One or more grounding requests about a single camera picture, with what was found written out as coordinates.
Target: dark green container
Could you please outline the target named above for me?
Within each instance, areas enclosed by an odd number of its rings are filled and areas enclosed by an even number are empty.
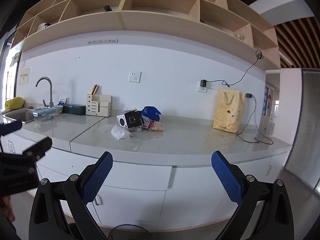
[[[75,104],[64,104],[62,112],[67,114],[85,115],[85,106]]]

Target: sink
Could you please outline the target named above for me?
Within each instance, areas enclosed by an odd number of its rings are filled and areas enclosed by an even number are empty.
[[[8,112],[4,114],[3,117],[12,121],[21,120],[22,123],[28,123],[34,120],[32,111],[28,109]]]

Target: blue plastic bag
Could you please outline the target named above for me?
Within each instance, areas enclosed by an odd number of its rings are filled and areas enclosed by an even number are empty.
[[[159,122],[161,115],[160,111],[154,106],[145,106],[141,111],[141,114],[149,118],[153,122]]]

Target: metal screw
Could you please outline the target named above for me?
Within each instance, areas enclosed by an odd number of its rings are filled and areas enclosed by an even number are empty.
[[[254,181],[254,176],[248,175],[247,176],[247,181],[253,182]]]
[[[76,174],[71,175],[71,177],[70,177],[71,181],[76,181],[77,179],[78,179],[78,175],[76,175]]]
[[[277,179],[277,184],[278,184],[279,186],[283,186],[283,181],[280,180],[280,179]]]
[[[40,184],[41,184],[41,185],[44,185],[44,184],[46,184],[47,182],[48,182],[47,179],[41,179]]]

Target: faucet handle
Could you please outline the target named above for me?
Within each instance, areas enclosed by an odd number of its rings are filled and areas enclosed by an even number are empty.
[[[44,99],[42,100],[44,107],[48,107],[48,105],[45,103]]]

